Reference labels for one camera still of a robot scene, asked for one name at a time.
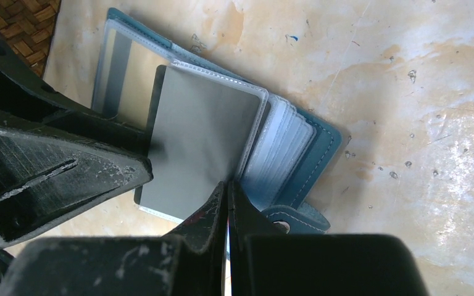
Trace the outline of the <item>silver credit card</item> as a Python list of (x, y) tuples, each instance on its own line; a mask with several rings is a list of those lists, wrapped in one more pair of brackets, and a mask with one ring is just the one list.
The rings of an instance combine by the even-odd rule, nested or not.
[(158, 66), (148, 120), (154, 177), (139, 206), (187, 219), (219, 182), (240, 174), (266, 104), (267, 92), (243, 81), (181, 63)]

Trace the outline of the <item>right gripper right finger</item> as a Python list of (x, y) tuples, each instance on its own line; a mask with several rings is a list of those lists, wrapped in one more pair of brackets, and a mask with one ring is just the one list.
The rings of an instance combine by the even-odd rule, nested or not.
[(383, 234), (285, 234), (228, 184), (233, 295), (426, 295), (415, 260)]

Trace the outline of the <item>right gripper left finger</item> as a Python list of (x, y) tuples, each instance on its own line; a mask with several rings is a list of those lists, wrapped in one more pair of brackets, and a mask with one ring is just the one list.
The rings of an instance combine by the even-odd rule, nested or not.
[(226, 185), (160, 237), (44, 237), (12, 261), (0, 295), (223, 295)]

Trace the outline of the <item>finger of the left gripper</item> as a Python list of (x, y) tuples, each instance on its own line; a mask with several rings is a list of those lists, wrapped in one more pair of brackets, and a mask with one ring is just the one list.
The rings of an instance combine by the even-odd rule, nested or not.
[(142, 155), (0, 110), (0, 249), (152, 178)]
[(147, 156), (143, 131), (110, 120), (54, 90), (0, 39), (0, 110), (30, 122)]

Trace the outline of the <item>teal leather card holder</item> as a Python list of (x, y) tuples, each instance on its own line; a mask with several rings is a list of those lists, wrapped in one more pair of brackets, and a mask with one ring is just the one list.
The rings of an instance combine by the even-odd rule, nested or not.
[(290, 234), (323, 234), (330, 224), (306, 197), (339, 149), (340, 132), (288, 100), (256, 86), (212, 62), (167, 40), (116, 8), (107, 12), (92, 98), (93, 110), (101, 113), (94, 95), (101, 57), (110, 29), (115, 29), (169, 60), (243, 81), (267, 92), (258, 130), (237, 180), (253, 206)]

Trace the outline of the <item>gold striped credit card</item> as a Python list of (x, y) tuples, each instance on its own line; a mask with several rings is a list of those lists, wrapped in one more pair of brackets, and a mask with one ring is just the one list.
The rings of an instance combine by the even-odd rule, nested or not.
[(157, 67), (169, 60), (115, 29), (110, 29), (96, 84), (97, 107), (114, 121), (143, 130)]

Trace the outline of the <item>woven brown divided basket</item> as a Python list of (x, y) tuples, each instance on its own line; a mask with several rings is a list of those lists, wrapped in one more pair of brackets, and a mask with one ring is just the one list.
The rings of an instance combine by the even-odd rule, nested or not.
[(0, 39), (38, 76), (46, 68), (61, 0), (0, 0)]

